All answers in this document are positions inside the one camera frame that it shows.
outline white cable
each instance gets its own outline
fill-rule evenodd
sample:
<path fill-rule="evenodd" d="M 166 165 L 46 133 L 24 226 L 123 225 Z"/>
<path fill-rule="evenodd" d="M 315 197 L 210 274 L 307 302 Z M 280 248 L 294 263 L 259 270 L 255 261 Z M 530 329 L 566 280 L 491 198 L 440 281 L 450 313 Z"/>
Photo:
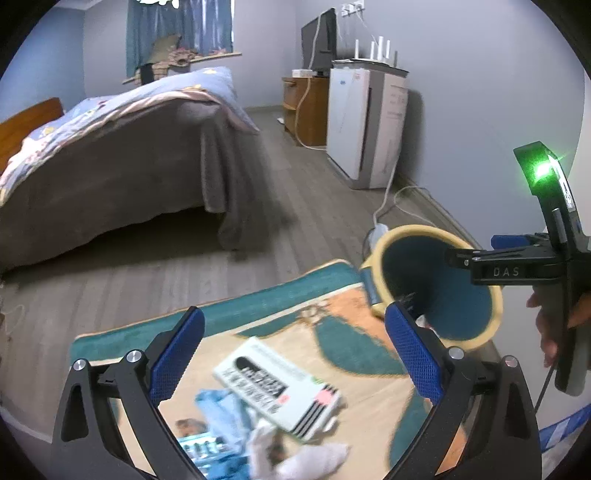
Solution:
<path fill-rule="evenodd" d="M 324 15 L 324 12 L 322 12 L 318 17 L 318 22 L 316 25 L 316 33 L 314 35 L 314 41 L 312 42 L 312 55 L 310 57 L 310 64 L 308 65 L 308 70 L 311 70 L 312 65 L 314 64 L 314 57 L 316 56 L 316 41 L 318 40 L 318 33 L 320 32 L 320 21 L 322 20 L 322 15 Z M 312 87 L 312 78 L 308 77 L 308 86 L 306 87 L 306 91 L 304 92 L 304 96 L 300 99 L 300 103 L 298 103 L 298 105 L 295 109 L 295 112 L 296 112 L 295 113 L 295 125 L 294 125 L 294 130 L 295 130 L 295 134 L 296 134 L 295 138 L 300 143 L 300 145 L 302 147 L 306 147 L 308 150 L 326 151 L 326 147 L 309 147 L 308 145 L 305 145 L 305 143 L 302 142 L 302 140 L 300 139 L 300 136 L 297 132 L 297 124 L 298 124 L 298 119 L 300 117 L 300 108 L 301 108 L 302 104 L 304 103 L 304 100 L 308 96 L 308 93 L 310 93 L 311 87 Z"/>
<path fill-rule="evenodd" d="M 345 43 L 345 39 L 343 38 L 343 35 L 340 32 L 340 26 L 339 26 L 339 16 L 336 16 L 336 33 L 339 36 L 341 42 L 344 44 Z"/>
<path fill-rule="evenodd" d="M 374 42 L 378 43 L 378 41 L 375 39 L 374 34 L 371 33 L 371 30 L 369 29 L 369 27 L 367 26 L 367 23 L 365 23 L 365 20 L 363 19 L 363 17 L 361 16 L 361 13 L 359 12 L 359 10 L 355 10 L 355 12 L 357 13 L 357 16 L 359 17 L 359 19 L 361 20 L 361 23 L 363 24 L 363 26 L 367 29 L 367 31 L 369 32 L 369 34 L 371 35 L 371 37 L 374 39 Z"/>
<path fill-rule="evenodd" d="M 409 185 L 409 186 L 407 186 L 407 187 L 403 187 L 403 188 L 401 188 L 399 191 L 397 191 L 397 192 L 394 194 L 394 206 L 395 206 L 395 207 L 396 207 L 398 210 L 400 210 L 401 212 L 404 212 L 404 213 L 406 213 L 407 215 L 410 215 L 410 216 L 413 216 L 413 217 L 415 217 L 415 218 L 418 218 L 419 220 L 421 220 L 421 221 L 423 221 L 423 222 L 425 222 L 425 223 L 428 223 L 429 225 L 431 225 L 431 226 L 433 226 L 433 227 L 435 227 L 435 228 L 438 228 L 438 227 L 437 227 L 437 225 L 435 225 L 435 223 L 433 223 L 431 220 L 427 220 L 426 218 L 423 218 L 423 217 L 421 217 L 420 215 L 417 215 L 416 213 L 409 212 L 408 210 L 405 210 L 405 209 L 403 209 L 403 208 L 402 208 L 400 205 L 398 205 L 398 195 L 399 195 L 401 192 L 403 192 L 404 190 L 406 190 L 406 189 L 420 189 L 420 190 L 425 190 L 425 191 L 426 191 L 426 192 L 429 194 L 429 196 L 431 196 L 431 193 L 430 193 L 430 192 L 429 192 L 429 191 L 428 191 L 428 190 L 427 190 L 425 187 L 419 187 L 419 186 L 416 186 L 416 185 Z"/>
<path fill-rule="evenodd" d="M 382 205 L 380 205 L 380 207 L 374 212 L 374 227 L 378 225 L 378 214 L 384 209 L 384 207 L 386 206 L 386 203 L 388 202 L 388 194 L 390 193 L 390 189 L 392 188 L 392 182 L 394 181 L 394 171 L 395 170 L 396 170 L 396 166 L 394 166 L 394 168 L 392 169 L 392 174 L 390 175 L 390 179 L 388 180 L 388 186 L 386 187 L 386 191 L 384 192 L 384 201 L 382 202 Z M 409 212 L 408 210 L 405 210 L 401 206 L 398 205 L 398 196 L 402 192 L 404 192 L 408 189 L 425 190 L 427 193 L 429 193 L 429 196 L 431 196 L 431 193 L 425 187 L 419 187 L 416 185 L 408 185 L 406 187 L 401 188 L 399 191 L 397 191 L 394 194 L 394 206 L 398 210 L 400 210 L 401 212 L 406 213 L 407 215 L 413 216 L 425 223 L 428 223 L 431 226 L 437 227 L 437 225 L 435 225 L 432 221 L 427 220 L 426 218 L 423 218 L 420 215 L 416 215 L 415 213 Z"/>
<path fill-rule="evenodd" d="M 9 330 L 8 329 L 8 322 L 6 321 L 6 317 L 8 315 L 10 315 L 13 312 L 16 312 L 17 309 L 21 309 L 21 316 L 18 318 L 18 320 L 15 322 L 14 326 Z M 17 305 L 16 307 L 14 307 L 12 310 L 9 310 L 7 312 L 0 312 L 4 315 L 4 332 L 6 332 L 7 336 L 11 336 L 12 333 L 14 332 L 14 330 L 17 329 L 18 324 L 21 322 L 21 320 L 25 317 L 25 306 L 24 305 Z"/>

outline wooden cabinet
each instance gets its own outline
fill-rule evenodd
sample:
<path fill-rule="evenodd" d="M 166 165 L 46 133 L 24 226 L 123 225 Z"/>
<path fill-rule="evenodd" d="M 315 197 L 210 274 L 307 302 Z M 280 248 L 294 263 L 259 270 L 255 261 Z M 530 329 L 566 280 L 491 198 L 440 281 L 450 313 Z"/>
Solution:
<path fill-rule="evenodd" d="M 309 147 L 326 145 L 329 113 L 328 78 L 283 78 L 283 116 L 285 129 L 296 134 L 296 109 L 304 96 L 310 80 L 310 91 L 300 107 L 297 132 L 300 140 Z"/>

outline television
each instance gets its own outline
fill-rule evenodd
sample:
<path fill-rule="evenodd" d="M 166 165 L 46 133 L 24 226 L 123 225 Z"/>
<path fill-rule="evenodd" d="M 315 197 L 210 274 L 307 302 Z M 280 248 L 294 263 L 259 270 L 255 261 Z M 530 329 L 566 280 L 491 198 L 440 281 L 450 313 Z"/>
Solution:
<path fill-rule="evenodd" d="M 301 50 L 304 56 L 303 68 L 311 69 L 319 75 L 330 72 L 333 60 L 336 60 L 336 11 L 327 10 L 320 17 L 320 30 L 314 48 L 314 36 L 318 28 L 318 17 L 301 29 Z M 314 62 L 310 67 L 312 52 L 315 51 Z"/>

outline white cloth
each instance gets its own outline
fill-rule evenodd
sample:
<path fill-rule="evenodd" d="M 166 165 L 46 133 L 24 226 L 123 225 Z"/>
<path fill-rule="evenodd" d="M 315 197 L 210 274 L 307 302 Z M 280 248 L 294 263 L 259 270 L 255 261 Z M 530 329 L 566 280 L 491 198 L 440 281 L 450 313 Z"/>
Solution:
<path fill-rule="evenodd" d="M 291 458 L 277 465 L 275 471 L 269 461 L 269 448 L 277 427 L 261 418 L 246 444 L 246 453 L 252 480 L 318 480 L 340 467 L 349 446 L 328 443 L 320 446 L 304 445 Z"/>
<path fill-rule="evenodd" d="M 260 419 L 246 444 L 246 454 L 251 468 L 252 480 L 277 480 L 269 461 L 269 448 L 277 427 L 265 419 Z"/>
<path fill-rule="evenodd" d="M 333 473 L 348 454 L 349 446 L 342 443 L 304 445 L 296 455 L 277 465 L 277 480 L 317 480 Z"/>

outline gray bedspread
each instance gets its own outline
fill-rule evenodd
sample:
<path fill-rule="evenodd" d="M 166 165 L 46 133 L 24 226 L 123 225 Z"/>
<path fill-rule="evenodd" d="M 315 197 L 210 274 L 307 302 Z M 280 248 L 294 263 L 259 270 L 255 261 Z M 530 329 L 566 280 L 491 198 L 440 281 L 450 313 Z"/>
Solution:
<path fill-rule="evenodd" d="M 171 100 L 63 148 L 0 209 L 0 272 L 46 260 L 162 213 L 222 213 L 225 249 L 247 246 L 267 194 L 258 135 L 233 128 L 220 105 Z"/>

